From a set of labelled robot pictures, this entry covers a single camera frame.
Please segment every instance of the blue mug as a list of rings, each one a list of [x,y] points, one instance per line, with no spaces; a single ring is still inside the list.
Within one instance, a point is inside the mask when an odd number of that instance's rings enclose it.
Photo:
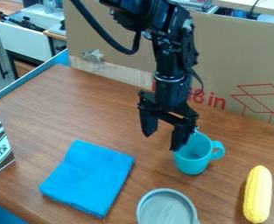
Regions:
[[[204,172],[210,160],[224,155],[225,148],[221,142],[212,141],[200,132],[191,135],[187,144],[173,153],[176,167],[189,175]]]

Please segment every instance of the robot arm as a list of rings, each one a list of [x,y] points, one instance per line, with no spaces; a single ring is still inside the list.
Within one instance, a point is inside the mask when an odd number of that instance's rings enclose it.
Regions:
[[[194,25],[189,12],[168,0],[100,0],[101,4],[110,8],[110,14],[118,24],[136,33],[129,50],[104,31],[80,0],[71,2],[90,25],[121,53],[137,52],[141,32],[147,33],[157,62],[154,74],[156,91],[138,93],[142,131],[149,137],[158,129],[158,120],[170,123],[174,126],[170,150],[177,151],[194,133],[199,118],[186,104],[191,94],[192,78],[202,84],[192,69],[199,54],[193,42]]]

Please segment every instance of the corn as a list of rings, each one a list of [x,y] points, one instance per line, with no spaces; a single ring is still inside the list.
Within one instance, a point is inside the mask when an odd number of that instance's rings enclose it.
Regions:
[[[247,177],[243,214],[253,223],[261,223],[270,215],[272,179],[270,171],[262,165],[254,167]]]

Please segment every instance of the white cabinet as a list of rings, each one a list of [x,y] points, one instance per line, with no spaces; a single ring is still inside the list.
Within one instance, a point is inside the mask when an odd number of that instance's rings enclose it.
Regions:
[[[48,37],[42,32],[0,22],[0,39],[4,49],[11,52],[41,61],[52,57]]]

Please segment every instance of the blue towel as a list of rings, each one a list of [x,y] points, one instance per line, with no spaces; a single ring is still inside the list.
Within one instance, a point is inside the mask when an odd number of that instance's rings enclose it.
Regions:
[[[133,163],[132,156],[76,140],[39,190],[53,200],[104,218]]]

